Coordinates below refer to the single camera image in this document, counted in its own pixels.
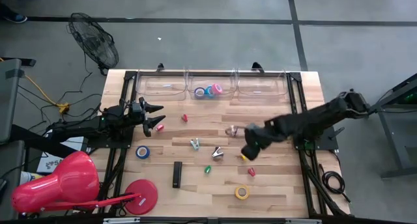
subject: clear plastic bin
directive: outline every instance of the clear plastic bin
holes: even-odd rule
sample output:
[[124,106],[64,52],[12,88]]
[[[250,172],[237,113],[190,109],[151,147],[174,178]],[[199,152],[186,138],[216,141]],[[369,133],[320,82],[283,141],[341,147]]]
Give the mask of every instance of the clear plastic bin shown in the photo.
[[238,78],[237,91],[246,96],[281,96],[287,94],[285,71],[276,77]]
[[[187,90],[193,100],[231,100],[237,90],[237,69],[233,69],[229,76],[199,76],[197,72],[190,72],[188,75]],[[221,93],[207,93],[207,88],[217,84],[221,87]],[[205,90],[203,96],[195,94],[195,90],[202,88]]]
[[136,92],[148,101],[181,101],[187,95],[188,70],[184,69],[184,78],[175,77],[141,77],[137,73]]

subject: green clip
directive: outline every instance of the green clip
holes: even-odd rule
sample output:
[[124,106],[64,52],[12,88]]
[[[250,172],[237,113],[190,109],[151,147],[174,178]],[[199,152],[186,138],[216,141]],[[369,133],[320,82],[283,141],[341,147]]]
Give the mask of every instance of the green clip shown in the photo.
[[211,166],[209,165],[209,166],[207,166],[205,169],[204,169],[204,173],[210,173],[210,171],[211,171]]

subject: electric fan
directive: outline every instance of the electric fan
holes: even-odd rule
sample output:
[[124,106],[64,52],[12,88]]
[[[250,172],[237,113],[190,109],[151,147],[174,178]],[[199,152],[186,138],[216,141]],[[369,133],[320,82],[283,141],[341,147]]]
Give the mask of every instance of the electric fan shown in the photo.
[[113,37],[84,13],[71,14],[68,26],[78,45],[98,64],[100,73],[106,76],[103,70],[114,68],[119,62]]

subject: white paper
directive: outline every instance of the white paper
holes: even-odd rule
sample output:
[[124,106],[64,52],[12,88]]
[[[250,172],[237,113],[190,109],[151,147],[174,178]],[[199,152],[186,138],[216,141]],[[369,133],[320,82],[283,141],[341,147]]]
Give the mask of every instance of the white paper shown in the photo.
[[[81,147],[83,146],[84,137],[72,137],[69,138],[68,141],[71,142],[62,142],[63,145],[68,146],[70,148],[73,148],[75,150],[81,150]],[[49,153],[44,152],[42,157],[48,155],[47,158],[41,158],[39,165],[38,165],[38,173],[52,173],[53,170],[57,167],[57,165],[63,160],[60,157],[52,156]]]

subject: concrete floor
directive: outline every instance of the concrete floor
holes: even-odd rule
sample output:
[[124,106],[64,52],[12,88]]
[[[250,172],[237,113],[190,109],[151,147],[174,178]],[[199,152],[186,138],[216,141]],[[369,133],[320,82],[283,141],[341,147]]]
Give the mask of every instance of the concrete floor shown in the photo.
[[[416,21],[417,0],[295,0],[300,20]],[[5,0],[28,16],[90,16],[123,18],[227,18],[290,20],[288,0]],[[101,23],[114,36],[119,51],[117,68],[239,67],[260,62],[266,70],[300,70],[292,25],[231,25],[179,23]],[[369,103],[415,71],[417,27],[300,27],[308,70],[318,71],[326,100],[355,88]],[[66,23],[0,21],[0,54],[30,57],[38,62],[24,68],[53,99],[76,90],[86,75],[83,53]],[[73,102],[101,93],[105,77],[87,59],[94,74]],[[26,80],[21,85],[35,91]],[[32,98],[37,105],[44,102]],[[82,113],[99,102],[91,98],[71,109]],[[46,114],[52,121],[56,110]],[[19,97],[16,124],[30,127],[40,121],[39,110]],[[34,131],[42,130],[47,124]],[[395,169],[381,124],[344,120],[339,134],[342,173],[352,213],[358,217],[416,222],[417,176],[381,180]]]

